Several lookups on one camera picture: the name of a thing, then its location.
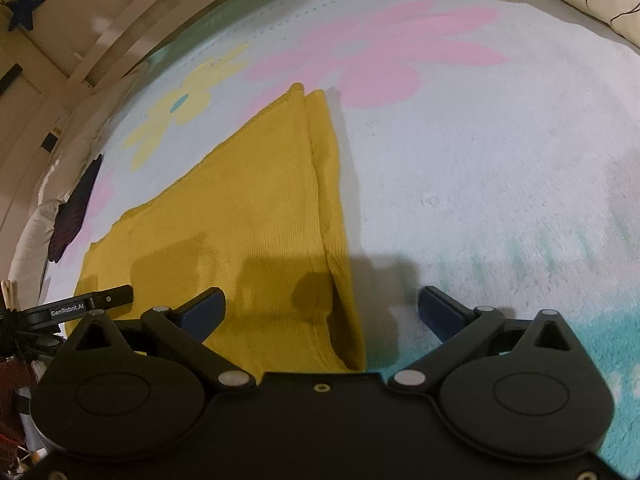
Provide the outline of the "mustard yellow knit sweater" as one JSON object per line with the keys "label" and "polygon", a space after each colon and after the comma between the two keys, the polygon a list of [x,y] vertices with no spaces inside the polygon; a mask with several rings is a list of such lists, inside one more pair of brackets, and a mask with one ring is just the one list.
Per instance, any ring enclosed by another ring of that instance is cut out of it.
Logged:
{"label": "mustard yellow knit sweater", "polygon": [[326,96],[293,84],[86,252],[81,294],[130,285],[138,318],[217,287],[209,349],[254,376],[367,366]]}

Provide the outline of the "white pillow near headboard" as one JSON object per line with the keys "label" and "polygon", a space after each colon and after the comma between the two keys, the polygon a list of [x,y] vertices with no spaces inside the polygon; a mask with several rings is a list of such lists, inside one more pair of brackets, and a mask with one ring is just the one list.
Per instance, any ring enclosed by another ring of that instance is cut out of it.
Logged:
{"label": "white pillow near headboard", "polygon": [[37,194],[37,205],[48,200],[65,202],[89,163],[102,129],[126,101],[138,80],[149,68],[142,62],[128,75],[108,88],[82,101],[73,110],[55,150],[52,164],[44,175]]}

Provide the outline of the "grey white pillow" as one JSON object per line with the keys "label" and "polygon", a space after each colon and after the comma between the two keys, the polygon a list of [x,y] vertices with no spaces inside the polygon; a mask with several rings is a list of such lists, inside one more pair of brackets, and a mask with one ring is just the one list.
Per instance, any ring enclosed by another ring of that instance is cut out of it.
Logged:
{"label": "grey white pillow", "polygon": [[24,311],[40,305],[47,296],[50,278],[46,277],[48,251],[60,200],[47,200],[39,205],[26,222],[17,242],[9,268],[8,279],[13,284],[13,305]]}

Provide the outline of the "wooden headboard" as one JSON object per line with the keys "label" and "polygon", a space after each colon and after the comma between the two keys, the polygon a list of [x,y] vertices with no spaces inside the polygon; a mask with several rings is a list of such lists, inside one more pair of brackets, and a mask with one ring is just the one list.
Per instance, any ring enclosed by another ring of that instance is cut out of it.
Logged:
{"label": "wooden headboard", "polygon": [[[122,78],[142,58],[145,58],[175,30],[194,18],[218,0],[182,0],[172,9],[160,16],[136,41],[108,68],[96,85],[102,89],[115,80]],[[142,16],[156,6],[160,0],[132,0],[120,12],[104,32],[98,37],[88,52],[82,57],[77,67],[68,77],[65,85],[67,91],[79,88],[94,70],[100,59],[128,32],[140,22]]]}

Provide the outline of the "black wall socket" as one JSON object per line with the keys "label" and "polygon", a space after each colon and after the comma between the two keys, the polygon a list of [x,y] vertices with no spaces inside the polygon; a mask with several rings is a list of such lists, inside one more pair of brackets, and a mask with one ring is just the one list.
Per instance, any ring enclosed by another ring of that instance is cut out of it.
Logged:
{"label": "black wall socket", "polygon": [[56,147],[56,144],[58,144],[58,140],[60,140],[60,138],[55,133],[48,132],[46,137],[43,139],[40,148],[47,151],[48,153],[52,153]]}

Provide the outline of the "folded dark maroon garment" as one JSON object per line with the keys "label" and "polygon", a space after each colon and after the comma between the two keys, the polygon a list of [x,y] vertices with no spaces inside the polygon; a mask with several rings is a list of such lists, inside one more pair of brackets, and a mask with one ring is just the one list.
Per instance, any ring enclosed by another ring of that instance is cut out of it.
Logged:
{"label": "folded dark maroon garment", "polygon": [[62,259],[66,248],[72,244],[72,241],[80,232],[102,162],[102,154],[99,154],[90,162],[67,202],[58,207],[48,247],[49,262],[58,263]]}

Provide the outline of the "blue star wall decoration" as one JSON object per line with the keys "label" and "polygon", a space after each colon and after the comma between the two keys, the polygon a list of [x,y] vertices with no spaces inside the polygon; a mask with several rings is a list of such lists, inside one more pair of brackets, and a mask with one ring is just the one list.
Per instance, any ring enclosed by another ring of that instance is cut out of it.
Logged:
{"label": "blue star wall decoration", "polygon": [[8,31],[13,32],[19,27],[28,32],[34,30],[34,13],[47,0],[11,0],[6,3],[6,7],[11,12]]}

